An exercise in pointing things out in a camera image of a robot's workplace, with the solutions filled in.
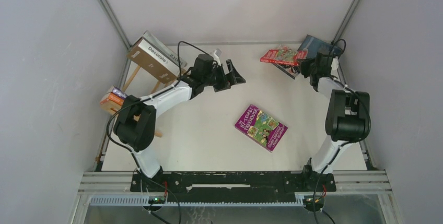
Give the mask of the grey ianra book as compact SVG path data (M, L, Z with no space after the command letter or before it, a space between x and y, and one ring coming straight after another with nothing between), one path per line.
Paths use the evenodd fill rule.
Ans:
M181 68L185 68L188 66L188 63L184 59L179 59L178 55L174 51L163 44L148 30L144 32L142 38L145 39L150 45L152 45L158 53L164 55L168 60L172 61L177 66L179 66L179 64L181 65Z

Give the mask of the purple Treehouse book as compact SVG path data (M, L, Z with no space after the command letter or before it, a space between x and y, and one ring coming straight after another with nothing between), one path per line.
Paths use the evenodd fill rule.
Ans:
M288 127L254 104L250 104L235 123L235 128L272 152Z

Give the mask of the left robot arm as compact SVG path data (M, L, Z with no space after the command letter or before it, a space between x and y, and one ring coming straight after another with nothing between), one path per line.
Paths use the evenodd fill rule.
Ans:
M201 51L192 67L166 88L143 97L127 96L122 107L109 119L106 135L112 143L126 149L132 156L136 171L144 176L143 184L151 191L163 185L162 167L150 147L155 138L156 120L176 105L194 99L206 87L215 92L244 84L246 80L232 61L220 61L220 51Z

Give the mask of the dark floral book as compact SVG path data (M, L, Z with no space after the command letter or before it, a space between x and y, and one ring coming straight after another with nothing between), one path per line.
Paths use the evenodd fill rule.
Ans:
M300 74L300 68L298 64L295 65L273 64L273 65L292 79L295 79Z

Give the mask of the purple white cartoon book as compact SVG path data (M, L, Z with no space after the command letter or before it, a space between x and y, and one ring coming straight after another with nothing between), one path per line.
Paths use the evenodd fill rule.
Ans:
M107 93L112 93L122 99L125 99L127 97L127 94L116 86L110 87L110 89L107 91Z

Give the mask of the wooden book rack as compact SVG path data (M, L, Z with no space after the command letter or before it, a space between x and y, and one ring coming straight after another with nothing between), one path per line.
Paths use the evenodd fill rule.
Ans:
M151 94L157 80L147 71L141 69L136 74L134 81L129 85L126 93L136 97ZM101 69L96 71L97 99L106 93L106 90L119 84L118 69ZM174 109L169 110L159 118L158 130L164 136L160 138L162 142L170 140L190 141L200 137L200 127L194 126L193 120L198 120L198 114L193 113L195 103L183 103Z

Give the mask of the brown white Decorate book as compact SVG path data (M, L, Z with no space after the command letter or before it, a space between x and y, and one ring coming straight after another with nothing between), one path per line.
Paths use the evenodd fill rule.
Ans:
M144 38L140 38L126 56L163 84L178 77L179 67Z

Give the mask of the red Treehouse book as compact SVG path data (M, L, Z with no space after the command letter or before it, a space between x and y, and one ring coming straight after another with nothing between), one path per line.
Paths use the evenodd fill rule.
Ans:
M307 58L307 50L294 50L287 46L279 46L268 50L261 58L260 62L287 66L298 66L300 62Z

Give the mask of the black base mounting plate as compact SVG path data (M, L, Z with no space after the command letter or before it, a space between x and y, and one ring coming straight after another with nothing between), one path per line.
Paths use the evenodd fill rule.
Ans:
M291 171L159 172L148 179L133 173L130 191L159 193L168 201L189 203L293 203L297 193L336 192L332 174Z

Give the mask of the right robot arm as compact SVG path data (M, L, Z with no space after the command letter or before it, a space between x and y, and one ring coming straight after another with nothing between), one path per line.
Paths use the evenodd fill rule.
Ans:
M351 89L332 73L346 47L344 39L327 43L311 35L300 45L307 55L299 62L301 75L329 100L324 125L327 136L308 162L311 171L302 176L302 185L310 191L322 185L321 174L332 173L346 148L366 139L371 130L369 93Z

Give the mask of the orange Treehouse book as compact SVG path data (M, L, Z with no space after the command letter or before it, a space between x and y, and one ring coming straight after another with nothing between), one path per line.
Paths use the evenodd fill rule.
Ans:
M106 93L100 101L100 107L110 113L114 114L117 112L123 105L124 99L117 96L116 94L110 92Z

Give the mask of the aluminium frame rail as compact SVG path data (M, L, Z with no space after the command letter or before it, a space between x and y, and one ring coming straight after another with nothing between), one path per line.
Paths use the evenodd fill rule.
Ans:
M138 172L86 172L80 194L96 195L112 204L147 197L169 204L296 205L302 196L391 194L384 171L337 171L334 174L301 171L196 172L164 171L152 179Z

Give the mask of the dark blue book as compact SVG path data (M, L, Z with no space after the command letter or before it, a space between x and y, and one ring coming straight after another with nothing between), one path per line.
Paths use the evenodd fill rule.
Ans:
M324 55L329 55L329 53L331 53L334 56L342 53L342 49L340 47L333 46L332 44L309 34L306 35L298 50L307 52L306 59L315 58L318 52Z

